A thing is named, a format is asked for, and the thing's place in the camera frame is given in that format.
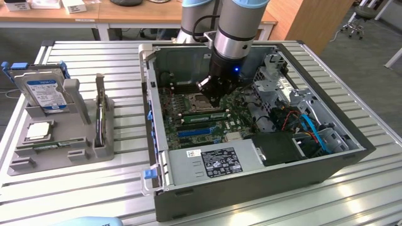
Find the motherboard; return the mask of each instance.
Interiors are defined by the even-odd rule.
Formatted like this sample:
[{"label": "motherboard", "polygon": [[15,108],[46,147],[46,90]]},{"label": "motherboard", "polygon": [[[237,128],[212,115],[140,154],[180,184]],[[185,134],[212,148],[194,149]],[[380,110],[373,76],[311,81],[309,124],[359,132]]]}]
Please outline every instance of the motherboard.
[{"label": "motherboard", "polygon": [[256,133],[256,120],[238,88],[213,107],[202,93],[176,94],[160,89],[164,122],[170,150],[244,139]]}]

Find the gray floor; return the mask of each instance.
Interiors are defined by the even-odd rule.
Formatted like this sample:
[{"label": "gray floor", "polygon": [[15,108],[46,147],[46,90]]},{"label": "gray floor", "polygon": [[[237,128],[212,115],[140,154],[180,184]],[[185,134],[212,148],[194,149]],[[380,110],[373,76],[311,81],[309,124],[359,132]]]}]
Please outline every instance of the gray floor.
[{"label": "gray floor", "polygon": [[[384,67],[402,47],[402,35],[380,22],[365,24],[365,39],[348,38],[339,34],[329,43],[323,60],[352,87],[391,127],[402,136],[402,60],[393,70]],[[138,30],[125,33],[126,40],[134,40]],[[0,61],[34,62],[43,40],[94,40],[90,29],[0,29]],[[6,76],[0,75],[0,88],[14,88]],[[0,137],[17,105],[15,99],[0,94]]]}]

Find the white box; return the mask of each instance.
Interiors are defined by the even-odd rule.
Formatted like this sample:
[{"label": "white box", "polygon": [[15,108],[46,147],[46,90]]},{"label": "white box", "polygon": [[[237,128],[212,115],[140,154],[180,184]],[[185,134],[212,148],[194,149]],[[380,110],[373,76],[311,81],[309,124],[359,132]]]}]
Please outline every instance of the white box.
[{"label": "white box", "polygon": [[18,3],[5,3],[9,11],[22,11],[31,9],[30,4],[27,2]]},{"label": "white box", "polygon": [[67,14],[79,13],[87,11],[87,6],[83,0],[63,0],[63,5],[67,11]]},{"label": "white box", "polygon": [[62,0],[55,0],[55,1],[33,0],[31,7],[33,8],[62,8]]}]

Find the metal slotted table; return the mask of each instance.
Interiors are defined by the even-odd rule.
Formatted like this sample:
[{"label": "metal slotted table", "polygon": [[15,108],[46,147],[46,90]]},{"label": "metal slotted table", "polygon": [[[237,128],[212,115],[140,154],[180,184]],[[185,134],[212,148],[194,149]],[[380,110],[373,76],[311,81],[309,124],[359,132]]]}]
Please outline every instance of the metal slotted table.
[{"label": "metal slotted table", "polygon": [[[323,184],[252,202],[160,223],[153,196],[141,192],[141,171],[149,166],[148,131],[140,75],[142,42],[58,41],[43,46],[37,64],[66,61],[82,82],[85,99],[94,99],[95,74],[105,73],[116,105],[116,158],[112,161],[9,176],[7,168],[27,112],[21,97],[0,143],[0,224],[50,225],[81,216],[120,217],[126,225],[388,225],[402,218],[401,138],[363,103],[307,45],[286,48],[339,103],[377,151],[343,169]],[[304,85],[293,68],[290,77]]]}]

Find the stool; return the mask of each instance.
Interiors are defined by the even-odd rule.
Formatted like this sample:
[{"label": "stool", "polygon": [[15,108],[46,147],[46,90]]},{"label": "stool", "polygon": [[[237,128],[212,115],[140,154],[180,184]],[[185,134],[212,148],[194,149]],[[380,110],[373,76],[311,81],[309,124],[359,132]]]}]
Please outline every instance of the stool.
[{"label": "stool", "polygon": [[360,35],[360,40],[364,39],[365,35],[365,27],[361,25],[363,21],[372,20],[377,16],[377,11],[367,6],[357,6],[355,8],[355,12],[357,15],[355,16],[356,20],[344,25],[341,31],[352,29],[349,37],[352,38],[352,34],[357,31],[357,35]]}]

